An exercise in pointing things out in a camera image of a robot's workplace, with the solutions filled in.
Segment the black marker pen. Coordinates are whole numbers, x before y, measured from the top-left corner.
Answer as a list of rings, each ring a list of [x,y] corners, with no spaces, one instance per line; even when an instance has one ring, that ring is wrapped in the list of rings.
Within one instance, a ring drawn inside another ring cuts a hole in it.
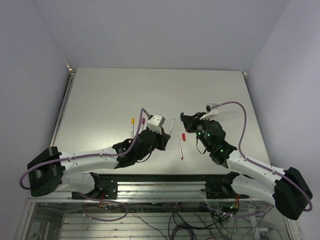
[[[175,121],[176,121],[176,119],[174,118],[173,121],[172,121],[172,124],[170,126],[170,129],[169,129],[169,133],[168,133],[169,135],[172,134],[172,131],[173,131],[173,128],[174,128],[174,125],[175,125]]]

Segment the purple marker pen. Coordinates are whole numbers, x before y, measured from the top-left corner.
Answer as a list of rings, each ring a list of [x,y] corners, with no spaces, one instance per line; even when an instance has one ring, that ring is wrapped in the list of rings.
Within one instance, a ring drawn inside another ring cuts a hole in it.
[[[146,122],[146,119],[143,117],[141,120],[140,131],[143,131],[144,126],[145,126],[145,122]]]

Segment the yellow marker pen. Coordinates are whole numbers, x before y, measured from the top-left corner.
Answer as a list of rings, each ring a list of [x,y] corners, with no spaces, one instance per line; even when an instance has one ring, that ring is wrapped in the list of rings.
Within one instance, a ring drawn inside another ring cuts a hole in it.
[[[135,118],[134,117],[131,118],[131,132],[130,133],[131,133],[130,137],[133,139],[135,136]]]

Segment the red marker pen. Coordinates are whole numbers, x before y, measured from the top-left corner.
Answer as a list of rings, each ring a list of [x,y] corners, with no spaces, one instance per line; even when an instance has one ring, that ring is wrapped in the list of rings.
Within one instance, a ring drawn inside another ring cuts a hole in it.
[[[181,144],[181,140],[180,140],[180,136],[179,135],[177,135],[177,141],[178,141],[180,159],[184,160],[183,149],[182,149],[182,144]]]

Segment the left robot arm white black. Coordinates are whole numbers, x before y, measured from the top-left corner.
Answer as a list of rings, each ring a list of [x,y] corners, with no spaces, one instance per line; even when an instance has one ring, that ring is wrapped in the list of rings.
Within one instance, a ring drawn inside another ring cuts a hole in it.
[[[154,150],[165,151],[170,138],[163,129],[157,133],[146,128],[133,139],[95,151],[62,153],[56,146],[48,147],[27,165],[30,194],[42,197],[59,190],[96,199],[102,186],[95,170],[133,166]]]

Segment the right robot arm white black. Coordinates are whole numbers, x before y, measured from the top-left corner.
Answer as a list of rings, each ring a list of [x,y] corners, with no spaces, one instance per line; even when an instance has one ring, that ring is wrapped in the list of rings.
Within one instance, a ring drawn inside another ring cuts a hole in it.
[[[187,133],[194,133],[218,166],[229,169],[220,186],[221,194],[231,198],[235,194],[263,200],[286,218],[298,220],[313,194],[301,173],[293,167],[285,170],[249,159],[226,140],[221,124],[208,119],[204,112],[180,114]]]

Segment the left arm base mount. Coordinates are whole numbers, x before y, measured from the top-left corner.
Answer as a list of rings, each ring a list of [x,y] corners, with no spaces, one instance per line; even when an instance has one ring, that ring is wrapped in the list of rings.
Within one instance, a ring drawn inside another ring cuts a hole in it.
[[[79,193],[85,195],[92,199],[101,200],[115,200],[118,195],[118,183],[116,180],[107,176],[106,174],[89,173],[91,179],[93,180],[93,189],[88,190],[77,190],[71,193],[71,198],[73,200],[83,200],[84,197],[80,196]]]

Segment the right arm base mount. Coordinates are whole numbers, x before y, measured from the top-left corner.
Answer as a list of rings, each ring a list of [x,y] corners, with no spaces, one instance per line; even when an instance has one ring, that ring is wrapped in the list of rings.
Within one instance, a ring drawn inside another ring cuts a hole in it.
[[[207,199],[232,199],[237,193],[232,188],[235,178],[240,173],[231,171],[228,174],[208,174],[204,176],[205,185],[200,191],[204,192]]]

